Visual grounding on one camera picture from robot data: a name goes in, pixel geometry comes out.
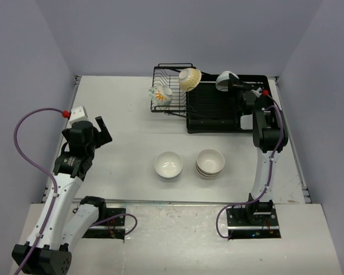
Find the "white bowl back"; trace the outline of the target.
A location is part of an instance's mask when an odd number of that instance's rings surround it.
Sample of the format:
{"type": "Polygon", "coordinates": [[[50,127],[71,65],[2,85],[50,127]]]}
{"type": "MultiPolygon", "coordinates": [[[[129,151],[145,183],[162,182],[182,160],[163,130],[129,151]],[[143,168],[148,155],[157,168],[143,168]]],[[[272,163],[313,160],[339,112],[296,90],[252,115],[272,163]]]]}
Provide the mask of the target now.
{"type": "Polygon", "coordinates": [[[216,79],[216,89],[221,92],[227,92],[228,89],[228,83],[229,83],[229,76],[234,75],[237,77],[237,75],[231,71],[224,71],[222,72],[216,79]]]}

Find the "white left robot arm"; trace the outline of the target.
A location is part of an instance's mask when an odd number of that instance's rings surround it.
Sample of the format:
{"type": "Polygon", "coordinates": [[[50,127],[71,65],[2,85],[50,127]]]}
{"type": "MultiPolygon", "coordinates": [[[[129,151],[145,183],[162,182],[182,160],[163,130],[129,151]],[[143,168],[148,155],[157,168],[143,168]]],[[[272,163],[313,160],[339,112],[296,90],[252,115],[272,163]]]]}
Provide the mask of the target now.
{"type": "Polygon", "coordinates": [[[12,258],[16,274],[67,274],[72,249],[93,225],[102,225],[108,217],[105,200],[87,196],[77,214],[67,222],[72,201],[84,182],[95,158],[95,151],[112,142],[103,118],[95,127],[86,115],[69,115],[70,127],[62,131],[66,142],[48,175],[52,187],[42,213],[26,242],[15,245],[12,258]]]}

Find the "beige floral bowl back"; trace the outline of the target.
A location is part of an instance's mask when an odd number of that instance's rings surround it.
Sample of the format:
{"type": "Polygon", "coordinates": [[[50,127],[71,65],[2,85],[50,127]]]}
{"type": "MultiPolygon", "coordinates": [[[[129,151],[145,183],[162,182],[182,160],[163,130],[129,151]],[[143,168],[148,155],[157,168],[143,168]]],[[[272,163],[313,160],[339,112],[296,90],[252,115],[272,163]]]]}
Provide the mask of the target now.
{"type": "Polygon", "coordinates": [[[224,168],[225,158],[220,151],[208,148],[198,153],[196,163],[206,172],[217,172],[224,168]]]}

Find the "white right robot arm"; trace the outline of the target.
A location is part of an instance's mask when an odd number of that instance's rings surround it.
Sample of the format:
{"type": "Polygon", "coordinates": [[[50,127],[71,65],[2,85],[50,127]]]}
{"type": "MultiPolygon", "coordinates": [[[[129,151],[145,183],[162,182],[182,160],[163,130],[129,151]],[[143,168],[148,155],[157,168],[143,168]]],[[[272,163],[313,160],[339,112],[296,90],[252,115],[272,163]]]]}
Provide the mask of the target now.
{"type": "Polygon", "coordinates": [[[257,167],[253,187],[248,200],[234,203],[238,217],[250,225],[258,225],[273,215],[273,179],[280,153],[288,143],[288,131],[283,112],[269,90],[253,88],[229,75],[229,87],[241,88],[252,96],[252,137],[257,148],[257,167]]]}

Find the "beige floral bowl front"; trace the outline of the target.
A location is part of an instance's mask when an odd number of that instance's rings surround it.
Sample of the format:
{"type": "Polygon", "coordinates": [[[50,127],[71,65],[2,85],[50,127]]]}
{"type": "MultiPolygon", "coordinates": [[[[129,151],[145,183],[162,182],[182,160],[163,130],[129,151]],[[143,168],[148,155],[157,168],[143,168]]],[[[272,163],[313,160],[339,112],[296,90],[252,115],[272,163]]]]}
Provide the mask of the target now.
{"type": "Polygon", "coordinates": [[[204,172],[202,172],[201,170],[197,170],[197,172],[199,173],[199,175],[203,178],[206,178],[206,179],[213,179],[213,178],[216,178],[219,174],[213,174],[213,175],[210,175],[210,174],[205,174],[204,172]]]}

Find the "white bowl front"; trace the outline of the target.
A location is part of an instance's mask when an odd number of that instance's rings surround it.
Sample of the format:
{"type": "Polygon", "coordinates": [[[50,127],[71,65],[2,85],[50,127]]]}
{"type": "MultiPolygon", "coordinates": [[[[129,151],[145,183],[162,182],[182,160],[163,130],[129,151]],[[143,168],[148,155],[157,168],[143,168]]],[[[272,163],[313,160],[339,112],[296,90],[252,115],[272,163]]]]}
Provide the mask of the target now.
{"type": "Polygon", "coordinates": [[[177,178],[180,175],[180,172],[178,173],[162,173],[162,172],[157,172],[158,176],[164,180],[173,180],[177,178]]]}

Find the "beige floral bowl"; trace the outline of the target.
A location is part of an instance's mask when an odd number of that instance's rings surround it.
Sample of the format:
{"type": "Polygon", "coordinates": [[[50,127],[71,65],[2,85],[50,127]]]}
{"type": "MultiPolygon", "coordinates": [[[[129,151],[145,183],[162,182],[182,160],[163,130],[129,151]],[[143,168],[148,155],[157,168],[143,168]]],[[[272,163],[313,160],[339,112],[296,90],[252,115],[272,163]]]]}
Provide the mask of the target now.
{"type": "Polygon", "coordinates": [[[221,172],[221,170],[217,171],[217,172],[206,172],[204,171],[203,169],[200,168],[200,166],[198,165],[198,163],[196,163],[196,170],[201,170],[202,172],[204,172],[205,174],[210,174],[210,175],[213,175],[213,174],[219,174],[221,172]]]}
{"type": "Polygon", "coordinates": [[[217,172],[224,168],[225,158],[220,151],[208,148],[198,153],[196,163],[206,172],[217,172]]]}
{"type": "Polygon", "coordinates": [[[210,174],[205,174],[204,172],[202,172],[201,170],[197,170],[197,172],[199,173],[199,175],[203,178],[206,178],[206,179],[213,179],[213,178],[216,178],[219,174],[213,174],[213,175],[210,175],[210,174]]]}

